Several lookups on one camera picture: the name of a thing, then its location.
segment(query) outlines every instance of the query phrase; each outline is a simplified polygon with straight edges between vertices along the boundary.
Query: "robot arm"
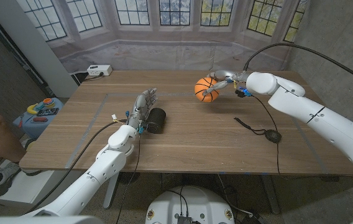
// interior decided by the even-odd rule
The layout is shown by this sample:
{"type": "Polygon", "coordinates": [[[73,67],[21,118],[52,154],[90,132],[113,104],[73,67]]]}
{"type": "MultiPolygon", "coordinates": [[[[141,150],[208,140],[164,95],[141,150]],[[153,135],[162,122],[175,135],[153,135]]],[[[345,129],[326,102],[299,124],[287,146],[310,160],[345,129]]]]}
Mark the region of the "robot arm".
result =
{"type": "Polygon", "coordinates": [[[127,156],[134,150],[132,141],[139,134],[140,124],[147,119],[150,108],[157,100],[156,90],[145,90],[137,97],[127,124],[110,136],[106,146],[98,152],[94,164],[81,177],[53,202],[23,217],[79,214],[99,187],[126,164],[127,156]]]}
{"type": "Polygon", "coordinates": [[[245,82],[248,78],[248,74],[246,73],[236,73],[227,70],[219,70],[216,72],[211,72],[207,75],[207,77],[215,79],[217,81],[216,84],[209,87],[207,90],[203,91],[203,96],[211,93],[214,90],[219,90],[227,87],[227,84],[232,82],[245,82]]]}
{"type": "Polygon", "coordinates": [[[270,73],[251,73],[246,87],[251,93],[270,95],[270,106],[306,123],[353,163],[352,121],[304,97],[299,84],[270,73]]]}

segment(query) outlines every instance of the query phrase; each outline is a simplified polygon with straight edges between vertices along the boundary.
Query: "concrete wall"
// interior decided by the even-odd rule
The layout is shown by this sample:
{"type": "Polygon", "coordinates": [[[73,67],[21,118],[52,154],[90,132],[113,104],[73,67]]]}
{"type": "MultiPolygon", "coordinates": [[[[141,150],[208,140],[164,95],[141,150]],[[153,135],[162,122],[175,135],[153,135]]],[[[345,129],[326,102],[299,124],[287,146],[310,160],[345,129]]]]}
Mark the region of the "concrete wall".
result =
{"type": "MultiPolygon", "coordinates": [[[[311,0],[295,43],[353,70],[353,1],[311,0]]],[[[353,75],[300,49],[291,51],[286,70],[299,72],[327,107],[353,121],[353,75]]]]}

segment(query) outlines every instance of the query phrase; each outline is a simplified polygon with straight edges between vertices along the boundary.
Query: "power strip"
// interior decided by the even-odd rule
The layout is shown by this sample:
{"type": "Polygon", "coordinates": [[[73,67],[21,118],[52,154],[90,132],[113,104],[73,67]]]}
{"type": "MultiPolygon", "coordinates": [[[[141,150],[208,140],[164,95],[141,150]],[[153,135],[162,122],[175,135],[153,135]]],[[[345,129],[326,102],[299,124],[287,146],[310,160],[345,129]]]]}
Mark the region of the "power strip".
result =
{"type": "Polygon", "coordinates": [[[103,72],[103,75],[110,75],[113,69],[110,65],[90,65],[87,68],[88,75],[90,76],[98,76],[103,72]]]}

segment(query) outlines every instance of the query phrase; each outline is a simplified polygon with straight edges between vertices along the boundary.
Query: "basketball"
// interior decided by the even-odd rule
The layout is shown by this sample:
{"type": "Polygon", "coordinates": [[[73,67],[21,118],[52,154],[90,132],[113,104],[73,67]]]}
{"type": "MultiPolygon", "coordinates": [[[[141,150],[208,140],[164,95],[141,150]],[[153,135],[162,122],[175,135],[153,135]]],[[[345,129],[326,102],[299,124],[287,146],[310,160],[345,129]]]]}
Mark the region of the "basketball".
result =
{"type": "Polygon", "coordinates": [[[195,85],[195,95],[197,99],[202,102],[212,102],[218,97],[218,90],[214,90],[211,93],[203,96],[203,91],[207,90],[209,87],[213,86],[216,83],[212,78],[206,77],[200,79],[195,85]]]}

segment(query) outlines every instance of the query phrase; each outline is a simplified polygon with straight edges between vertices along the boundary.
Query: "window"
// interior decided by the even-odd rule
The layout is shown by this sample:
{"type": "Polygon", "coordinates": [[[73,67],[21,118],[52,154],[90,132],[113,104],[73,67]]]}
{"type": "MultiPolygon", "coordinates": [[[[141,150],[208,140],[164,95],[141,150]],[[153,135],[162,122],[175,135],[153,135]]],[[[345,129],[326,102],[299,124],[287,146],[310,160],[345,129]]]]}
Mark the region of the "window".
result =
{"type": "Polygon", "coordinates": [[[284,0],[255,0],[248,29],[272,36],[280,17],[284,0]]]}
{"type": "Polygon", "coordinates": [[[75,19],[78,32],[101,27],[98,12],[93,0],[66,0],[75,19]]]}
{"type": "Polygon", "coordinates": [[[66,36],[51,0],[17,0],[45,41],[66,36]]]}
{"type": "Polygon", "coordinates": [[[190,0],[159,0],[161,25],[190,25],[190,0]]]}
{"type": "Polygon", "coordinates": [[[306,9],[306,3],[308,3],[308,0],[300,0],[300,3],[298,3],[298,6],[294,13],[293,20],[291,21],[290,27],[288,28],[287,34],[284,38],[285,41],[294,42],[295,35],[298,32],[298,28],[300,26],[303,13],[305,12],[305,9],[306,9]]]}
{"type": "Polygon", "coordinates": [[[149,25],[146,0],[115,0],[121,25],[149,25]]]}
{"type": "Polygon", "coordinates": [[[203,0],[201,4],[202,26],[228,26],[231,20],[233,0],[203,0]]]}

